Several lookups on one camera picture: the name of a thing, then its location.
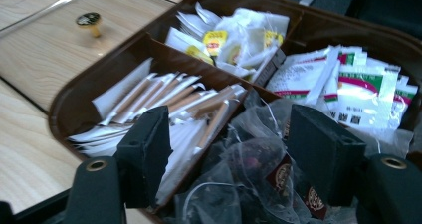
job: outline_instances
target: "brown plastic tray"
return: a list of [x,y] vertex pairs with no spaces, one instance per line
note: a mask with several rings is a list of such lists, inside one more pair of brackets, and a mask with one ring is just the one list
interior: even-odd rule
[[[152,69],[158,73],[179,71],[200,75],[201,82],[207,88],[217,90],[241,83],[246,89],[258,90],[268,102],[277,99],[276,95],[263,89],[263,84],[248,83],[163,45],[169,27],[179,26],[175,17],[177,11],[193,13],[196,2],[220,16],[231,15],[238,7],[289,16],[291,22],[288,35],[281,48],[286,54],[308,52],[328,45],[361,46],[367,50],[370,57],[402,66],[403,73],[410,75],[412,84],[422,81],[421,42],[396,30],[286,0],[182,0],[61,89],[49,113],[49,125],[54,138],[77,156],[84,158],[73,150],[66,138],[86,131],[100,122],[100,115],[92,100],[121,80],[147,57],[155,59]],[[403,127],[413,128],[421,109],[420,104],[420,96],[417,96],[404,117]],[[186,188],[191,179],[196,177],[197,171],[198,163],[191,168],[190,175],[186,176],[175,192]],[[159,210],[166,212],[171,211],[171,208],[172,204],[168,202],[168,205],[160,207]]]

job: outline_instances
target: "white tea bag packet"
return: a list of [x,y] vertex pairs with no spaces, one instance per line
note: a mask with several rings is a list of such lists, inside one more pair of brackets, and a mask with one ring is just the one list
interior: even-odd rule
[[157,73],[151,73],[142,79],[119,103],[111,113],[104,119],[100,125],[108,125],[110,122],[125,123],[127,118],[124,118],[124,114],[130,112],[131,104],[136,100],[138,96],[149,86],[152,79]]
[[195,10],[198,16],[201,17],[202,21],[204,21],[204,23],[210,26],[214,27],[221,21],[221,18],[217,16],[215,13],[209,10],[203,9],[201,4],[199,4],[199,2],[196,2]]
[[189,76],[187,78],[184,78],[171,92],[166,94],[163,98],[161,98],[161,100],[157,101],[152,107],[155,108],[155,107],[164,105],[166,102],[170,101],[172,98],[182,93],[189,86],[193,86],[192,91],[196,90],[197,88],[201,88],[202,90],[205,90],[205,86],[202,83],[192,85],[199,79],[200,77],[197,77],[197,76]]
[[96,106],[102,119],[107,119],[110,115],[112,115],[113,109],[124,98],[124,96],[149,74],[151,61],[151,58],[143,61],[120,82],[93,100],[93,104]]
[[195,105],[197,105],[199,103],[202,103],[203,101],[206,101],[206,100],[208,100],[208,99],[216,96],[217,94],[218,93],[215,90],[205,91],[203,93],[203,95],[199,99],[197,99],[197,100],[195,100],[195,101],[193,101],[193,102],[191,102],[189,104],[186,104],[185,106],[180,107],[179,109],[177,109],[174,112],[170,112],[170,114],[168,115],[168,117],[172,121],[174,121],[177,118],[178,119],[181,119],[181,118],[183,118],[183,115],[182,114],[183,114],[184,111],[186,111],[186,109],[189,109],[190,107],[193,107],[193,106],[195,106]]
[[238,8],[233,16],[245,28],[264,28],[286,37],[290,18],[269,12],[258,12],[246,8]]
[[263,53],[265,49],[265,30],[264,28],[253,28],[246,29],[246,34],[242,41],[242,47],[240,49],[239,58],[237,65],[240,67],[253,67],[258,65],[259,60],[263,60],[264,57],[260,56],[260,59],[255,59],[254,63],[250,62],[251,58],[257,57]]
[[131,127],[131,124],[94,126],[92,129],[84,133],[69,136],[68,140],[76,143],[94,142],[125,134],[130,130]]
[[340,66],[340,61],[337,61],[316,104],[317,110],[320,110],[332,118],[333,111],[335,111],[338,106],[338,74]]
[[351,127],[387,128],[397,77],[379,66],[341,66],[335,119]]
[[84,145],[84,148],[80,150],[80,153],[89,157],[113,156],[117,151],[118,144],[123,138],[124,135],[120,135],[96,141],[95,143],[91,143],[91,145]]
[[225,62],[216,62],[216,66],[240,78],[245,78],[250,75],[254,75],[257,72],[257,70],[255,69],[245,69],[238,66],[233,66]]
[[164,202],[188,169],[195,147],[206,130],[206,123],[205,119],[190,120],[170,127],[170,146],[173,152],[168,157],[156,194],[158,205]]
[[197,40],[201,40],[207,31],[213,29],[212,25],[206,24],[200,16],[195,14],[184,14],[178,12],[176,17],[181,22],[181,30],[183,31],[182,28],[186,29],[186,34],[196,38]]
[[247,69],[260,69],[266,64],[264,61],[271,59],[278,49],[278,46],[270,46],[253,56],[244,55],[239,58],[237,66]]
[[393,105],[391,108],[389,128],[397,129],[401,124],[401,119],[407,108],[412,103],[418,92],[418,87],[403,83],[398,83],[394,92]]
[[365,66],[368,54],[361,47],[341,47],[338,59],[342,65]]
[[199,42],[198,40],[194,39],[189,35],[178,31],[175,28],[171,27],[168,31],[165,44],[180,52],[195,57],[201,61],[213,64],[213,61],[210,58],[207,48],[203,43]]
[[315,106],[324,85],[337,65],[338,47],[287,56],[270,78],[267,89],[295,103]]
[[370,57],[366,59],[366,66],[367,67],[383,67],[383,68],[396,71],[396,72],[400,72],[401,70],[401,67],[399,66],[388,64],[386,62],[379,61]]

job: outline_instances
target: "metal grommet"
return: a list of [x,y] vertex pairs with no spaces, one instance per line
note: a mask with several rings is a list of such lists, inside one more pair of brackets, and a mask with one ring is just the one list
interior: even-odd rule
[[391,167],[391,168],[395,168],[395,169],[406,169],[407,168],[407,164],[405,162],[403,162],[402,160],[393,158],[393,157],[384,157],[381,159],[382,163],[384,163],[385,165]]
[[100,171],[107,166],[104,160],[95,160],[87,165],[87,171]]

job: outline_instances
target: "packet label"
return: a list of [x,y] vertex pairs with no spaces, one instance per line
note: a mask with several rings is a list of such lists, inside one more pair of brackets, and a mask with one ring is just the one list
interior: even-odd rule
[[266,30],[265,31],[265,48],[270,47],[273,44],[273,41],[276,40],[278,43],[278,46],[283,44],[283,36],[280,33],[273,32]]
[[211,56],[217,57],[221,47],[227,41],[227,31],[208,31],[204,35],[203,42]]
[[304,198],[304,202],[313,216],[320,220],[325,218],[327,208],[313,187],[308,190],[308,196]]
[[291,167],[292,159],[286,154],[280,164],[267,176],[267,181],[280,195],[284,195]]
[[338,81],[340,87],[343,84],[352,84],[378,95],[381,89],[382,76],[340,72]]
[[309,90],[301,90],[301,91],[291,90],[291,91],[276,91],[275,94],[283,98],[298,100],[298,99],[304,99],[307,96],[308,92]]
[[342,65],[353,64],[354,53],[340,53],[338,54],[338,59]]

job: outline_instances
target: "wooden table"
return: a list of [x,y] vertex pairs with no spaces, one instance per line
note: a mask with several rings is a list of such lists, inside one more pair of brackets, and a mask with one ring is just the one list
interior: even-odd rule
[[[31,23],[30,29],[14,32],[16,24],[22,24],[19,21],[56,1],[0,0],[0,29],[11,31],[0,39],[0,200],[8,201],[14,213],[68,189],[72,185],[75,169],[81,163],[52,138],[48,129],[47,113],[57,91],[72,77],[180,0],[94,2],[91,5],[112,14],[108,19],[113,26],[118,26],[117,32],[104,36],[100,44],[90,44],[89,36],[80,41],[57,41],[55,36],[34,35],[34,31],[41,31],[39,26],[46,25],[43,23]],[[124,6],[130,9],[124,13],[114,12]],[[48,16],[46,18],[50,22],[55,19],[74,19],[67,17],[69,13],[63,13],[60,17]],[[121,16],[130,16],[133,20],[117,22]],[[61,31],[81,32],[74,25],[69,23]],[[52,49],[49,53],[52,57],[40,56],[45,54],[42,48],[46,47]],[[57,56],[70,49],[72,53]],[[149,221],[138,211],[130,210],[128,223]]]

